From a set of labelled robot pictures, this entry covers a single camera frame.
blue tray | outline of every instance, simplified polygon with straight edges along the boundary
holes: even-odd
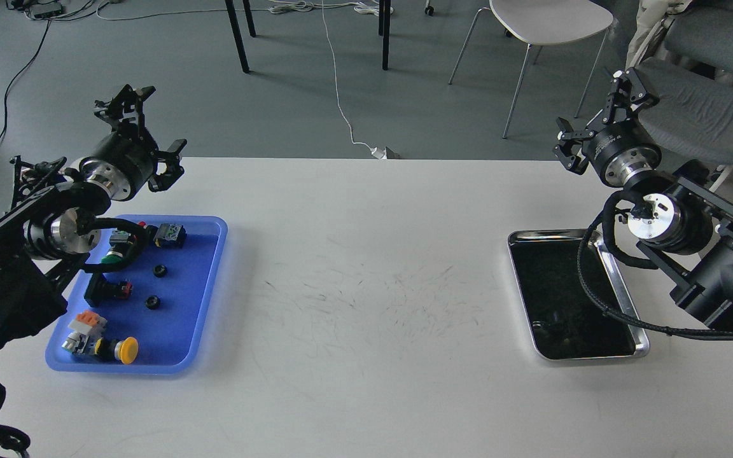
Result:
[[[149,244],[129,267],[106,273],[111,283],[130,281],[132,294],[127,300],[110,299],[94,309],[108,320],[104,336],[125,339],[132,336],[139,342],[137,359],[131,364],[103,363],[92,357],[73,356],[61,348],[70,334],[70,321],[90,305],[84,292],[91,274],[78,276],[70,294],[67,314],[60,317],[44,351],[47,365],[56,371],[114,372],[133,374],[173,374],[187,368],[200,347],[203,324],[211,301],[216,268],[225,246],[227,224],[213,216],[120,215],[130,221],[181,224],[186,230],[182,249],[161,249]],[[90,263],[98,263],[109,249],[110,231],[92,251]],[[164,264],[169,273],[163,278],[152,275],[152,267]],[[148,310],[146,298],[160,297],[160,308]]]

gray cushion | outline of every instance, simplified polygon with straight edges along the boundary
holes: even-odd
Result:
[[[664,148],[716,164],[733,164],[733,89],[662,60],[637,67],[660,102],[639,120]]]
[[[674,53],[733,73],[733,11],[696,6],[676,18],[664,44]]]

robotic arm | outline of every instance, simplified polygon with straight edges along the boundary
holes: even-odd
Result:
[[[32,165],[15,157],[11,210],[0,219],[0,349],[11,340],[34,336],[64,315],[62,296],[78,270],[114,272],[127,267],[148,243],[143,227],[102,218],[112,200],[130,200],[145,183],[152,192],[169,189],[184,173],[180,151],[186,140],[160,151],[145,127],[143,102],[154,87],[125,86],[109,102],[96,101],[94,114],[111,132],[81,159],[62,170],[66,158]],[[165,169],[158,173],[158,164]],[[116,228],[134,240],[122,260],[87,264],[100,230]],[[47,273],[33,259],[58,261]],[[0,408],[4,388],[0,384]],[[0,426],[0,445],[26,455],[29,438]]]
[[[583,174],[591,163],[603,184],[620,188],[591,228],[601,223],[604,243],[622,263],[660,269],[672,278],[676,286],[669,295],[675,304],[710,330],[631,324],[703,340],[733,339],[733,204],[704,188],[708,170],[698,162],[689,162],[674,174],[655,169],[660,164],[660,148],[636,115],[657,103],[658,98],[634,69],[616,73],[604,108],[584,130],[574,131],[570,122],[557,120],[561,132],[553,151],[565,169]],[[632,209],[617,209],[622,200],[631,203]],[[629,256],[616,246],[614,225],[619,215],[639,239],[637,247],[646,258]],[[718,221],[719,241],[692,270],[669,257],[667,253],[692,254],[705,249],[715,227],[713,220]],[[605,314],[619,318],[616,312],[597,305]]]

metal chair leg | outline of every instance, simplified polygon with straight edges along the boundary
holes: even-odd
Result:
[[[543,47],[544,46],[539,46],[539,49],[536,50],[536,55],[533,56],[533,63],[532,63],[532,65],[536,65],[536,61],[539,60],[539,55],[541,54],[541,49]]]
[[[380,67],[383,70],[389,69],[389,23],[392,18],[392,0],[384,2],[384,44],[381,52]]]
[[[256,37],[256,28],[253,27],[253,14],[251,14],[251,1],[250,0],[242,0],[242,6],[245,9],[245,20],[248,21],[248,34],[251,35],[251,37]]]
[[[474,32],[474,26],[477,25],[477,18],[480,16],[480,12],[483,10],[490,10],[490,8],[488,8],[488,6],[484,6],[483,8],[477,10],[477,14],[474,15],[474,20],[471,21],[471,28],[468,29],[468,35],[466,35],[466,41],[463,41],[463,48],[460,49],[460,55],[457,56],[457,64],[454,64],[454,70],[451,71],[449,84],[451,84],[451,81],[454,81],[454,73],[457,73],[457,67],[460,66],[460,60],[463,60],[463,53],[465,53],[466,51],[466,45],[468,44],[468,40],[471,39],[471,33]]]
[[[378,36],[384,35],[384,0],[378,2]]]
[[[239,54],[239,64],[242,65],[242,72],[250,73],[251,70],[250,67],[248,67],[248,56],[245,55],[245,46],[242,44],[242,34],[239,32],[239,21],[236,19],[234,0],[225,0],[225,6],[228,10],[228,18],[230,19],[230,29],[234,33],[236,52]]]
[[[527,50],[524,52],[524,60],[522,60],[522,71],[520,72],[520,81],[517,82],[517,90],[514,91],[514,99],[511,102],[511,111],[508,112],[508,120],[505,122],[505,130],[503,131],[503,138],[508,138],[508,128],[511,127],[511,118],[514,115],[514,108],[517,107],[517,99],[519,98],[519,90],[522,87],[522,78],[524,78],[524,70],[527,69],[527,55],[530,54],[530,48],[533,45],[528,43]]]
[[[599,46],[599,54],[596,54],[596,61],[593,63],[593,68],[590,69],[590,76],[587,78],[587,84],[584,85],[584,92],[582,92],[582,99],[578,101],[578,108],[576,108],[576,114],[573,115],[573,117],[578,117],[579,112],[582,110],[582,105],[584,104],[584,99],[587,96],[587,90],[590,89],[590,81],[593,81],[593,72],[596,70],[596,67],[599,65],[599,58],[601,58],[601,52],[604,49],[604,44],[607,41],[607,33],[610,29],[604,30],[604,37],[601,39],[601,46]]]

yellow button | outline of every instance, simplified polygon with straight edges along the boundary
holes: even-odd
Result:
[[[137,357],[137,339],[134,337],[126,337],[126,340],[120,342],[120,350],[118,351],[120,362],[131,364]]]

